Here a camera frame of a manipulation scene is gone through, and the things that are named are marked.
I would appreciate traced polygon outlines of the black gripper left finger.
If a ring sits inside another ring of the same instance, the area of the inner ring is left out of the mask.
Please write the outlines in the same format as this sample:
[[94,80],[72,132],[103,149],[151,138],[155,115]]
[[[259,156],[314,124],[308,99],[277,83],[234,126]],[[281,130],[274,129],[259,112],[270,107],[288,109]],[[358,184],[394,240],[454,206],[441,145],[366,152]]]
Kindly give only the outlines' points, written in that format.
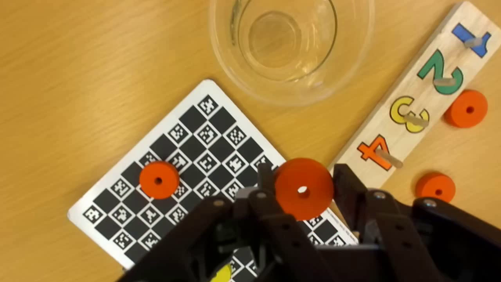
[[269,165],[258,166],[256,190],[250,193],[249,203],[256,215],[275,215],[280,212],[274,195],[274,170]]

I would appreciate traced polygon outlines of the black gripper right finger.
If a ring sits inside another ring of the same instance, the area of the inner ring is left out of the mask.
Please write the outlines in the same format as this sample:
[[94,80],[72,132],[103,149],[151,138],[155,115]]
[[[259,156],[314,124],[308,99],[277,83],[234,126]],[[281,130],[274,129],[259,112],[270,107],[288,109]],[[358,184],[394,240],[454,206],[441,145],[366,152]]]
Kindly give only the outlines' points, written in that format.
[[342,163],[333,166],[333,201],[349,226],[364,226],[369,221],[369,190],[355,173]]

